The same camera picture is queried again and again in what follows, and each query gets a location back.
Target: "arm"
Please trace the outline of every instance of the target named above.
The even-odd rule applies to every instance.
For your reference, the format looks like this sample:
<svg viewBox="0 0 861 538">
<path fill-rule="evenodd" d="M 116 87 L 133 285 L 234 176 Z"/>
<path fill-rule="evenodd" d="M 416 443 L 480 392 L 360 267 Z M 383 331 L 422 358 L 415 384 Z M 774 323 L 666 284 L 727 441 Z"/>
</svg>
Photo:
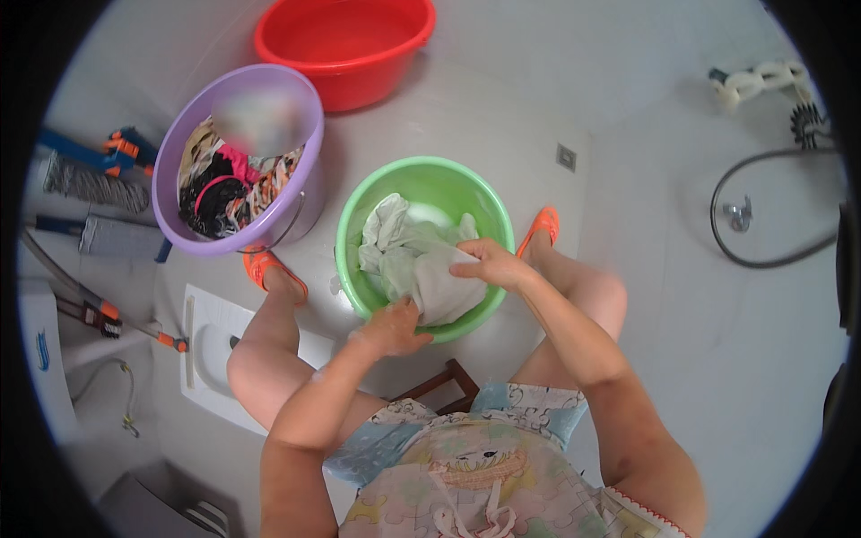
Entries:
<svg viewBox="0 0 861 538">
<path fill-rule="evenodd" d="M 338 533 L 323 460 L 374 363 L 414 353 L 432 339 L 413 334 L 417 321 L 418 309 L 407 298 L 375 313 L 278 412 L 260 458 L 262 536 Z"/>
<path fill-rule="evenodd" d="M 538 318 L 589 402 L 604 483 L 699 535 L 705 501 L 697 470 L 667 432 L 613 339 L 492 240 L 467 241 L 458 248 L 480 263 L 453 266 L 453 275 L 477 276 L 520 295 Z"/>
</svg>

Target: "leg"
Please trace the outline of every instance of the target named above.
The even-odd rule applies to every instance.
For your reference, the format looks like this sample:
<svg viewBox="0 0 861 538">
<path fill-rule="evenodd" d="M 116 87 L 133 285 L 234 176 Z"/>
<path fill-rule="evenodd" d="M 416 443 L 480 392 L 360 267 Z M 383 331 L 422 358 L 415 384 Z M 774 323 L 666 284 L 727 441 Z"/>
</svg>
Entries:
<svg viewBox="0 0 861 538">
<path fill-rule="evenodd" d="M 523 259 L 537 268 L 554 288 L 601 325 L 614 340 L 618 340 L 628 307 L 625 287 L 618 278 L 562 256 L 553 250 L 550 235 L 545 230 L 539 230 L 532 236 Z M 577 388 L 553 344 L 546 337 L 514 374 L 511 383 Z"/>
<path fill-rule="evenodd" d="M 227 379 L 239 403 L 268 430 L 284 402 L 311 379 L 315 370 L 296 355 L 299 328 L 294 303 L 303 295 L 301 287 L 276 266 L 266 268 L 263 283 L 269 295 L 231 353 Z M 386 404 L 375 396 L 356 392 L 330 453 Z"/>
</svg>

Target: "hand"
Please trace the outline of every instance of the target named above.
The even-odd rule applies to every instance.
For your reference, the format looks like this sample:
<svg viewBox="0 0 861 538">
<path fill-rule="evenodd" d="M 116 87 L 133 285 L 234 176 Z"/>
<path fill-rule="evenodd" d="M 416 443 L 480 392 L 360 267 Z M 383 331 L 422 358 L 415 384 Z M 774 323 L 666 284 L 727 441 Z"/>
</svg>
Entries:
<svg viewBox="0 0 861 538">
<path fill-rule="evenodd" d="M 476 277 L 515 293 L 532 268 L 490 238 L 462 241 L 457 248 L 477 257 L 478 263 L 455 263 L 449 268 L 453 276 Z"/>
<path fill-rule="evenodd" d="M 398 302 L 374 312 L 358 335 L 372 343 L 380 356 L 411 355 L 433 341 L 431 334 L 414 334 L 416 323 L 418 307 L 412 298 L 404 296 Z"/>
</svg>

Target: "green plastic basin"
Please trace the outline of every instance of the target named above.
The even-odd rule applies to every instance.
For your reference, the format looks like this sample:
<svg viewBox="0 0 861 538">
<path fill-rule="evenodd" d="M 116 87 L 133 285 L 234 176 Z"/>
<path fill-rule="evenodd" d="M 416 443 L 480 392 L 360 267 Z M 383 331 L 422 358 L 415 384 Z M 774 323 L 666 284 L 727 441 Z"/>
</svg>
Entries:
<svg viewBox="0 0 861 538">
<path fill-rule="evenodd" d="M 362 227 L 380 200 L 392 193 L 399 193 L 408 201 L 438 207 L 455 223 L 460 222 L 464 213 L 471 213 L 479 237 L 493 238 L 514 251 L 514 232 L 505 205 L 481 176 L 441 157 L 409 157 L 386 164 L 353 191 L 344 205 L 335 238 L 335 264 L 341 288 L 356 313 L 364 319 L 387 305 L 388 300 L 359 269 Z M 434 343 L 450 342 L 487 321 L 504 298 L 504 289 L 490 286 L 485 299 L 454 323 L 419 327 L 417 331 L 432 334 Z"/>
</svg>

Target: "laundry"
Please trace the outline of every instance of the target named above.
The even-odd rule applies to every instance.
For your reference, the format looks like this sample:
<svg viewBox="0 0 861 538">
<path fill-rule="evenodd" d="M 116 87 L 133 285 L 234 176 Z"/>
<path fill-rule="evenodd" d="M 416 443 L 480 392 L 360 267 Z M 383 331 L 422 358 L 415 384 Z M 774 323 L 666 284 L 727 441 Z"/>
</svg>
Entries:
<svg viewBox="0 0 861 538">
<path fill-rule="evenodd" d="M 179 216 L 209 238 L 233 235 L 266 211 L 284 190 L 305 146 L 260 158 L 231 148 L 210 116 L 186 141 L 177 178 Z"/>
<path fill-rule="evenodd" d="M 475 217 L 461 216 L 459 226 L 445 227 L 411 217 L 411 204 L 394 193 L 374 208 L 362 229 L 359 269 L 380 277 L 389 301 L 410 295 L 422 326 L 446 325 L 484 300 L 487 284 L 449 273 L 454 263 L 477 263 L 455 245 L 479 237 Z"/>
</svg>

